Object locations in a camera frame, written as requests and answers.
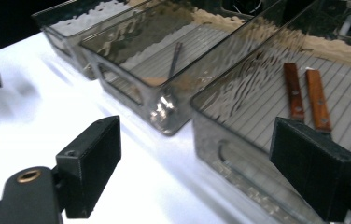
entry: clear plastic bin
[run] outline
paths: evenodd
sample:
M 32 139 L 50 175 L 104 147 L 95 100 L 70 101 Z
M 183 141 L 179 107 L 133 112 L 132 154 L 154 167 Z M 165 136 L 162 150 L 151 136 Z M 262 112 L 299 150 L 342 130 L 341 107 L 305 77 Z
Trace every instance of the clear plastic bin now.
M 81 46 L 108 93 L 172 135 L 190 120 L 194 93 L 278 30 L 285 2 L 262 1 L 252 17 L 221 1 L 163 1 Z
M 67 1 L 35 13 L 32 17 L 55 52 L 89 79 L 95 79 L 79 42 L 161 0 Z
M 283 64 L 320 71 L 332 139 L 351 151 L 351 1 L 316 1 L 191 99 L 198 156 L 281 223 L 321 218 L 269 161 L 276 117 L 288 118 Z

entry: plastic storage tray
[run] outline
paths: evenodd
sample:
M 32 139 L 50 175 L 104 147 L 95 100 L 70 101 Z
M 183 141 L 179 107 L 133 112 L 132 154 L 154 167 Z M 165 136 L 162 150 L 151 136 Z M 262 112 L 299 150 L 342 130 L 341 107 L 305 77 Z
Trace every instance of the plastic storage tray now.
M 285 9 L 285 1 L 263 1 L 251 20 L 220 3 L 163 1 L 81 46 L 107 92 L 172 135 L 190 120 L 190 97 L 278 30 Z
M 202 160 L 280 222 L 320 223 L 269 162 L 274 119 L 289 116 L 284 63 L 298 65 L 305 124 L 312 128 L 304 72 L 320 71 L 332 139 L 351 151 L 351 1 L 314 2 L 197 93 L 190 101 L 195 148 Z
M 160 0 L 68 1 L 32 17 L 55 52 L 89 79 L 95 79 L 79 42 L 105 28 L 158 4 Z

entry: wooden handle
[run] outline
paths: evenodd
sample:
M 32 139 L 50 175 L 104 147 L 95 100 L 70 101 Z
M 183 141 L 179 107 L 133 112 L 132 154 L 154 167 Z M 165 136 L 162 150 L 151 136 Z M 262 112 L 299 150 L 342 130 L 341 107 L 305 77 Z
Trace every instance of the wooden handle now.
M 291 118 L 304 122 L 304 110 L 297 65 L 295 63 L 285 63 L 283 67 L 284 77 L 286 78 Z
M 306 81 L 316 130 L 330 133 L 330 114 L 327 109 L 320 72 L 318 70 L 307 70 Z

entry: white table surface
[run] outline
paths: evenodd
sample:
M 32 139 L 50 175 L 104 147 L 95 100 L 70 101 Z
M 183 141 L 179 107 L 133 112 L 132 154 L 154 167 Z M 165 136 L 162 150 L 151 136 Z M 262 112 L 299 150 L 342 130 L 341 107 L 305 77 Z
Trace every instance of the white table surface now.
M 0 199 L 7 179 L 120 115 L 122 159 L 89 219 L 64 223 L 275 223 L 200 161 L 189 122 L 167 137 L 58 57 L 42 33 L 0 49 Z

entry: white tabletop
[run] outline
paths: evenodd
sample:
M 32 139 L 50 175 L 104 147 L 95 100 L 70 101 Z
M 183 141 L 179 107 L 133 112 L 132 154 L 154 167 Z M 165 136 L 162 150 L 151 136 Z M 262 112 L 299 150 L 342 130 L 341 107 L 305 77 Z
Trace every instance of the white tabletop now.
M 167 137 L 59 58 L 42 33 L 0 49 L 0 199 L 7 179 L 55 155 L 92 122 L 120 115 L 122 159 L 87 220 L 275 223 L 200 161 L 188 123 Z

